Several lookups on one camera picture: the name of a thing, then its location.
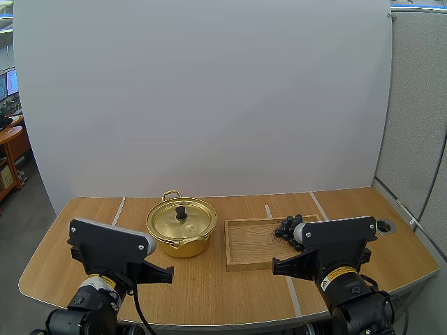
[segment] bunch of grapes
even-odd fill
[[[295,230],[296,226],[299,225],[302,222],[302,215],[297,214],[295,217],[293,216],[287,216],[282,222],[281,227],[278,227],[274,231],[274,235],[276,237],[281,237],[284,241],[288,241],[288,243],[295,248],[297,251],[302,251],[304,249],[304,246],[302,244],[299,244],[295,237],[293,236],[293,231]]]

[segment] gray floor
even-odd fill
[[[18,166],[28,180],[0,202],[0,335],[29,334],[44,327],[51,308],[25,297],[17,283],[55,219],[33,157]]]

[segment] round hole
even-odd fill
[[[389,222],[386,222],[385,220],[378,220],[377,231],[382,234],[386,234],[391,231],[391,224],[389,224]]]
[[[389,231],[390,231],[390,230],[388,230],[388,229],[386,229],[385,227],[382,227],[382,226],[380,226],[380,225],[377,226],[377,230],[378,230],[379,232],[389,232]]]

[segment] yellow label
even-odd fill
[[[91,277],[99,277],[99,274],[90,274],[89,278],[91,278]],[[103,281],[105,281],[107,284],[109,284],[110,286],[112,286],[112,288],[115,288],[116,283],[112,279],[110,279],[106,276],[101,276],[101,279]]]
[[[321,288],[323,289],[323,291],[326,291],[326,288],[328,288],[331,281],[336,279],[338,276],[341,276],[342,274],[347,274],[349,272],[357,272],[357,271],[353,267],[339,267],[334,271],[331,271],[321,282]]]

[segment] computer monitor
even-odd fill
[[[19,86],[17,85],[17,75],[15,74],[15,70],[6,73],[6,86],[9,96],[19,91]]]
[[[6,74],[0,75],[0,101],[6,99],[8,89],[6,88]]]

